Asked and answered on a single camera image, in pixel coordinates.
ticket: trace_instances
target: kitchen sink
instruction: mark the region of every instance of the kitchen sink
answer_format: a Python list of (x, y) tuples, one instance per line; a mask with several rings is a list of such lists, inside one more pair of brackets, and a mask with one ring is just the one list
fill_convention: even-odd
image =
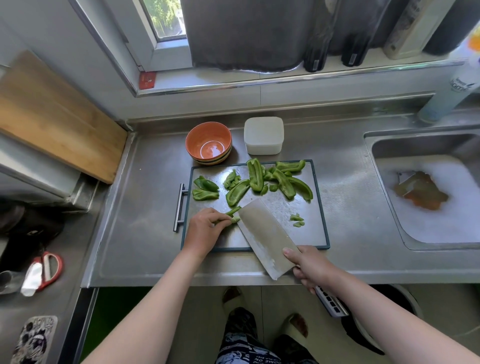
[[(365, 142), (407, 248), (480, 248), (480, 129), (369, 133)], [(394, 191), (418, 171), (429, 174), (438, 190), (448, 195), (438, 210), (416, 206)]]

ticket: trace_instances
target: left hand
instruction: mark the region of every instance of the left hand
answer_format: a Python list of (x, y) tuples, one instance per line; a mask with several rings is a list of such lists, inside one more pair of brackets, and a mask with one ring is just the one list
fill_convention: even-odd
[(222, 230), (231, 225), (232, 218), (212, 207), (200, 210), (190, 219), (183, 250), (192, 252), (202, 260), (214, 247)]

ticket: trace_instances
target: hand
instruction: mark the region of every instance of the hand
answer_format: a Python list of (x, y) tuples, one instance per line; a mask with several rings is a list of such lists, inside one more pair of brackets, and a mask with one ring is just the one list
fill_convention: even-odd
[(315, 286), (321, 286), (329, 292), (334, 292), (335, 278), (341, 275), (343, 270), (334, 266), (330, 261), (311, 245), (299, 245), (301, 253), (284, 248), (284, 256), (297, 267), (293, 268), (293, 274), (300, 279), (307, 289), (315, 294)]
[(232, 218), (212, 207), (200, 210), (190, 219), (183, 250), (192, 252), (202, 260), (212, 250), (222, 230), (231, 225)]

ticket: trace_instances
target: cutting board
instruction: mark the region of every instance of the cutting board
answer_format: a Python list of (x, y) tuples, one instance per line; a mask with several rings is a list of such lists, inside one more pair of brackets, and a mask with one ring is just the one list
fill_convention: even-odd
[(0, 79), (0, 132), (113, 183), (127, 132), (26, 51)]
[[(265, 162), (262, 164), (267, 169), (275, 165), (274, 162)], [(231, 210), (225, 199), (225, 195), (228, 191), (223, 187), (223, 182), (233, 169), (237, 171), (237, 174), (239, 174), (242, 179), (247, 179), (249, 177), (246, 164), (192, 168), (186, 206), (186, 228), (183, 230), (182, 247), (190, 218), (198, 211), (207, 207), (213, 207), (220, 212), (228, 212)], [(193, 181), (200, 175), (215, 182), (220, 187), (220, 196), (217, 200), (195, 201), (192, 198), (191, 191), (196, 188)], [(296, 245), (313, 245), (318, 249), (328, 249), (330, 247), (330, 242), (328, 240), (328, 233), (313, 161), (306, 160), (305, 167), (302, 169), (301, 173), (295, 175), (295, 177), (304, 181), (312, 189), (313, 200), (311, 202), (305, 201), (298, 193), (292, 201), (289, 201), (280, 190), (276, 192), (269, 191), (267, 194), (260, 196), (250, 188), (238, 205), (245, 206), (254, 199), (260, 198)], [(290, 221), (290, 215), (297, 213), (305, 219), (305, 226), (302, 226), (301, 228), (294, 227), (293, 223), (295, 221)], [(252, 249), (239, 227), (234, 224), (223, 230), (213, 248), (213, 251), (238, 252), (252, 251)]]

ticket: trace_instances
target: orange bowl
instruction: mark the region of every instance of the orange bowl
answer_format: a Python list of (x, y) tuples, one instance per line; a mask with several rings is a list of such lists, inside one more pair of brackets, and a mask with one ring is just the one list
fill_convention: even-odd
[(230, 130), (219, 122), (209, 121), (195, 126), (187, 135), (185, 148), (199, 162), (214, 161), (232, 146)]

